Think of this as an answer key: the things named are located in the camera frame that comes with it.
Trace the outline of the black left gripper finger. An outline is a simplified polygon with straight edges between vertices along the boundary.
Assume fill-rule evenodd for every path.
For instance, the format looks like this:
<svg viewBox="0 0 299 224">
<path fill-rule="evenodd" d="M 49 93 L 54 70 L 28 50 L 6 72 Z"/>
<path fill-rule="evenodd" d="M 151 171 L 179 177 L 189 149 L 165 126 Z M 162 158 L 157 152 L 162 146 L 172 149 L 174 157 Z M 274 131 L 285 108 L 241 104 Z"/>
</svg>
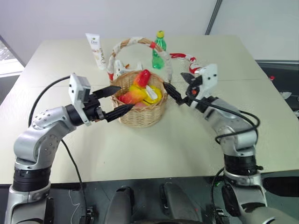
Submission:
<svg viewBox="0 0 299 224">
<path fill-rule="evenodd" d="M 96 90 L 96 91 L 93 92 L 93 94 L 97 97 L 97 99 L 107 98 L 109 96 L 114 95 L 119 90 L 121 90 L 121 87 L 111 85 L 111 86 Z"/>
<path fill-rule="evenodd" d="M 126 105 L 120 105 L 116 108 L 114 108 L 112 111 L 105 113 L 105 120 L 107 122 L 111 122 L 113 120 L 116 120 L 126 113 L 128 113 L 135 105 L 134 104 L 126 104 Z"/>
</svg>

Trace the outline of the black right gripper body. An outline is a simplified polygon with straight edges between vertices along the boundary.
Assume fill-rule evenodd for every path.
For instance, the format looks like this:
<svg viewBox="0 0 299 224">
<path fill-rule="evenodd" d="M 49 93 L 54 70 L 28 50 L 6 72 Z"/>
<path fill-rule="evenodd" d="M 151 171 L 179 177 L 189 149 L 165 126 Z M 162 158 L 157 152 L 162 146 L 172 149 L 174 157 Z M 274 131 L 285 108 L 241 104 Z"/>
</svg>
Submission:
<svg viewBox="0 0 299 224">
<path fill-rule="evenodd" d="M 195 81 L 192 84 L 188 84 L 188 87 L 185 91 L 186 97 L 183 98 L 184 104 L 191 105 L 195 103 L 197 105 L 199 100 L 196 97 L 199 94 L 200 86 L 203 84 L 202 76 L 195 77 Z"/>
</svg>

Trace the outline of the grey wall pillar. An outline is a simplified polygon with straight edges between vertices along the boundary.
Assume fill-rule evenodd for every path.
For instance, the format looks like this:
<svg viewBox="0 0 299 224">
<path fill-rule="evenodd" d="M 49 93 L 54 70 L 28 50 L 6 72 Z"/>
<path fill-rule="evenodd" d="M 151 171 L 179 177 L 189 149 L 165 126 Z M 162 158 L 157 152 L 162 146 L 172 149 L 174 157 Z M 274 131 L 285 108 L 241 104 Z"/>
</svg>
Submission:
<svg viewBox="0 0 299 224">
<path fill-rule="evenodd" d="M 208 23 L 208 26 L 207 26 L 206 31 L 205 31 L 205 35 L 210 35 L 212 27 L 214 25 L 214 22 L 216 20 L 217 15 L 218 15 L 219 9 L 222 5 L 222 2 L 223 2 L 223 0 L 217 0 L 216 1 L 213 12 L 212 12 L 212 15 L 211 15 L 209 23 Z"/>
</svg>

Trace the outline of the white plastic toy piece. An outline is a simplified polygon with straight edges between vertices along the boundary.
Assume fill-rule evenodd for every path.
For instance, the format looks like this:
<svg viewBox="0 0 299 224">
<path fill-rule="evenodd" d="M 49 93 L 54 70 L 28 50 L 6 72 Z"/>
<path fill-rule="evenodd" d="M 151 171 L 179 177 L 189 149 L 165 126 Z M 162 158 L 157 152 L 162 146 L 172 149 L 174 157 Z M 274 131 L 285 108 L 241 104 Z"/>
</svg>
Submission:
<svg viewBox="0 0 299 224">
<path fill-rule="evenodd" d="M 129 64 L 124 66 L 124 64 L 120 60 L 116 60 L 114 62 L 114 74 L 116 75 L 116 77 L 119 77 L 127 72 L 137 71 L 137 70 L 143 70 L 143 66 L 141 62 L 137 63 L 136 68 L 130 68 Z"/>
</svg>

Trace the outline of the white Dove lotion tube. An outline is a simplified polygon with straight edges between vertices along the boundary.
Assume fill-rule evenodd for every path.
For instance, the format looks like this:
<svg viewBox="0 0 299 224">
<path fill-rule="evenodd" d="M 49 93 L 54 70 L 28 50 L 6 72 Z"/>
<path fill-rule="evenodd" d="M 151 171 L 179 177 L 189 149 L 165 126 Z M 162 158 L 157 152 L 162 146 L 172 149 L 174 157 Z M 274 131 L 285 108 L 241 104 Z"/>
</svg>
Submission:
<svg viewBox="0 0 299 224">
<path fill-rule="evenodd" d="M 92 53 L 94 55 L 98 68 L 100 70 L 105 70 L 107 68 L 107 65 L 106 65 L 104 52 L 101 47 L 100 35 L 91 34 L 91 33 L 86 33 L 85 35 L 92 49 Z"/>
</svg>

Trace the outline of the orange and red toy fruit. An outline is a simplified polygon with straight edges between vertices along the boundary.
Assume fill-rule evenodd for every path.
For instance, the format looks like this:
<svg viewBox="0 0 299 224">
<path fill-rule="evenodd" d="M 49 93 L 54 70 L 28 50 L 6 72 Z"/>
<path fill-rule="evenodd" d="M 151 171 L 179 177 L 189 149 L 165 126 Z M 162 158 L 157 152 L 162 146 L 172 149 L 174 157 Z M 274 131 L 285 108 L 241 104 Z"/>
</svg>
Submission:
<svg viewBox="0 0 299 224">
<path fill-rule="evenodd" d="M 125 104 L 136 104 L 144 100 L 146 97 L 147 94 L 145 92 L 140 89 L 135 89 L 118 96 L 117 99 Z"/>
</svg>

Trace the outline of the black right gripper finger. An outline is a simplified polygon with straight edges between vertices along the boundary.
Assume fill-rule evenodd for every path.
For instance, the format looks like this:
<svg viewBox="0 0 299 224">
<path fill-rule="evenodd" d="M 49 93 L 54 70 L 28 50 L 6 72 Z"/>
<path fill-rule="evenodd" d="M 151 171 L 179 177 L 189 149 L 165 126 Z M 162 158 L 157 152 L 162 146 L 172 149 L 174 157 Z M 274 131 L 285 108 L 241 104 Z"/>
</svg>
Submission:
<svg viewBox="0 0 299 224">
<path fill-rule="evenodd" d="M 172 84 L 168 82 L 163 82 L 163 86 L 168 95 L 171 96 L 178 105 L 182 105 L 184 103 L 181 94 L 176 90 L 176 88 Z"/>
<path fill-rule="evenodd" d="M 192 84 L 195 81 L 195 76 L 188 72 L 181 72 L 180 75 L 188 84 Z"/>
</svg>

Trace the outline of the yellow toy fruit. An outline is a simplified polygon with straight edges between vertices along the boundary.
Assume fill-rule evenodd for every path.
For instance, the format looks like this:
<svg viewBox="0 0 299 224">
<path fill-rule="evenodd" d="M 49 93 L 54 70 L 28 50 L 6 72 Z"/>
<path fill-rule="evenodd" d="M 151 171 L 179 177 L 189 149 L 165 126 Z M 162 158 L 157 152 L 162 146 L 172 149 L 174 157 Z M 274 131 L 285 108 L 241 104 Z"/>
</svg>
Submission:
<svg viewBox="0 0 299 224">
<path fill-rule="evenodd" d="M 146 93 L 147 97 L 141 102 L 145 105 L 153 105 L 158 103 L 162 99 L 161 90 L 153 85 L 146 85 L 145 88 L 138 88 L 135 85 L 130 86 L 129 91 L 140 89 Z"/>
</svg>

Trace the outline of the window with dark frame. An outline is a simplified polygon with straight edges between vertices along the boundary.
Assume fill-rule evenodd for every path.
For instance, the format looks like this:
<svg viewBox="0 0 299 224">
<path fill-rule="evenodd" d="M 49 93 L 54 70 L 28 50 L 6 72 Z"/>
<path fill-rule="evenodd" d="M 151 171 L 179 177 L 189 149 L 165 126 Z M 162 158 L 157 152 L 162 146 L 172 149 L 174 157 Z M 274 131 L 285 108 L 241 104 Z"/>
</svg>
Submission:
<svg viewBox="0 0 299 224">
<path fill-rule="evenodd" d="M 0 35 L 0 77 L 20 75 L 26 64 Z"/>
</svg>

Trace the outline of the black side table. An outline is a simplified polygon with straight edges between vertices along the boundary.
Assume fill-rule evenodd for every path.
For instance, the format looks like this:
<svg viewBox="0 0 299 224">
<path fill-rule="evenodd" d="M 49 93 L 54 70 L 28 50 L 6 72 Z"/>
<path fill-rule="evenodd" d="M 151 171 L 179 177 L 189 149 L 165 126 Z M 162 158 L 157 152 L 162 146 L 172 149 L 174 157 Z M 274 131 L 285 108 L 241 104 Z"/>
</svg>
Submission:
<svg viewBox="0 0 299 224">
<path fill-rule="evenodd" d="M 256 60 L 257 64 L 272 81 L 277 91 L 289 91 L 292 95 L 284 99 L 299 119 L 299 60 Z"/>
</svg>

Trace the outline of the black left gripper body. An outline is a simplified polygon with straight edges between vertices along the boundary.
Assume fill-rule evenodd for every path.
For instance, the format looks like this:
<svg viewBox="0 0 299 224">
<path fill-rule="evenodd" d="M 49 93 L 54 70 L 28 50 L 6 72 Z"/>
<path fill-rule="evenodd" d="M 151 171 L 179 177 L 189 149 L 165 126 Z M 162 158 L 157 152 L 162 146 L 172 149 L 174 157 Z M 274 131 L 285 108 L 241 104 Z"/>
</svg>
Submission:
<svg viewBox="0 0 299 224">
<path fill-rule="evenodd" d="M 107 114 L 101 109 L 99 99 L 106 97 L 103 93 L 95 93 L 89 95 L 87 102 L 84 102 L 83 111 L 89 121 L 97 122 L 107 119 Z"/>
</svg>

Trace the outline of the red and yellow toy mango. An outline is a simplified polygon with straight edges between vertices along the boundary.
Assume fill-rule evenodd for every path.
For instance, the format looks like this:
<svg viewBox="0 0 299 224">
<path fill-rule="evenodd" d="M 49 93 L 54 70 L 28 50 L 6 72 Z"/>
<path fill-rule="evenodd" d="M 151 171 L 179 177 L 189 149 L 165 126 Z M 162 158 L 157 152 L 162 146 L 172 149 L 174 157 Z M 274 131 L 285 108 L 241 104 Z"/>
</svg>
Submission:
<svg viewBox="0 0 299 224">
<path fill-rule="evenodd" d="M 138 73 L 133 81 L 133 85 L 138 88 L 145 88 L 151 77 L 151 73 L 145 69 Z"/>
</svg>

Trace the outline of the dark rounded shape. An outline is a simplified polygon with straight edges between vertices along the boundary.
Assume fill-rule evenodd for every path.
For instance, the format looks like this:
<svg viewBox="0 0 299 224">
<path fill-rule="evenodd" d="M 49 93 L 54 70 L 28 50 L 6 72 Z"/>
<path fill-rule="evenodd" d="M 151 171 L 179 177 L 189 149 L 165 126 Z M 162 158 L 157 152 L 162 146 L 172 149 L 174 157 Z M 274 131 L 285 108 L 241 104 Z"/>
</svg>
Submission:
<svg viewBox="0 0 299 224">
<path fill-rule="evenodd" d="M 134 204 L 134 191 L 128 186 L 120 187 L 110 201 L 104 224 L 131 224 Z"/>
</svg>

